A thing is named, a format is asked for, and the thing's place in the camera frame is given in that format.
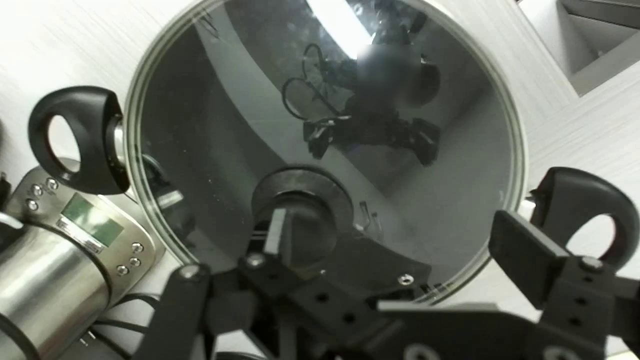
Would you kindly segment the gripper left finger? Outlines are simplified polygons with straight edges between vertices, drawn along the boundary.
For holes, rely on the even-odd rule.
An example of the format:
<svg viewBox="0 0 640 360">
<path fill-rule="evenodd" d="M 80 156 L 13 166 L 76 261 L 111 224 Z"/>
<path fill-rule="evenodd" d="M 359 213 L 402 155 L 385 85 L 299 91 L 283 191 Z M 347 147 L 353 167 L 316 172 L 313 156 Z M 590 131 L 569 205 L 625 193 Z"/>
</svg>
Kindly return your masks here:
<svg viewBox="0 0 640 360">
<path fill-rule="evenodd" d="M 294 209 L 277 207 L 258 244 L 235 268 L 176 269 L 132 360 L 215 360 L 220 335 L 242 330 L 269 360 L 432 360 L 419 313 L 380 312 L 326 275 L 304 278 L 284 249 L 319 235 L 350 234 L 352 210 L 312 208 L 311 226 L 295 230 Z"/>
</svg>

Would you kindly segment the stainless steel appliance with display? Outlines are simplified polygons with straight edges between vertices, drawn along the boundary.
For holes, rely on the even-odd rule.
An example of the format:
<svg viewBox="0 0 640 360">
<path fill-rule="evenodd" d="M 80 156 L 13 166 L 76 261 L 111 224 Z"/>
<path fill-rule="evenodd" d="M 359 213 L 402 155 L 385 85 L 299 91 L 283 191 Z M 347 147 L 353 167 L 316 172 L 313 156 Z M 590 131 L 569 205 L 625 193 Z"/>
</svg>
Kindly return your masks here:
<svg viewBox="0 0 640 360">
<path fill-rule="evenodd" d="M 56 360 L 162 259 L 127 194 L 88 194 L 37 166 L 0 220 L 0 360 Z"/>
</svg>

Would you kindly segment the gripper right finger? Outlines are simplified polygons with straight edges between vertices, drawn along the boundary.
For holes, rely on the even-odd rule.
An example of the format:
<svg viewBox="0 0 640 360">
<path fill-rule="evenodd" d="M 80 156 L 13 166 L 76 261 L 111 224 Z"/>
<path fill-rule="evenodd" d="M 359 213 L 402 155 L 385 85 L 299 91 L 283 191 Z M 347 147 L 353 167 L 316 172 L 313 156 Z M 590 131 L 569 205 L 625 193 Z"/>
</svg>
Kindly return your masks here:
<svg viewBox="0 0 640 360">
<path fill-rule="evenodd" d="M 640 280 L 577 256 L 509 210 L 498 210 L 488 249 L 541 316 L 528 331 L 524 360 L 605 360 L 618 337 L 640 360 Z"/>
</svg>

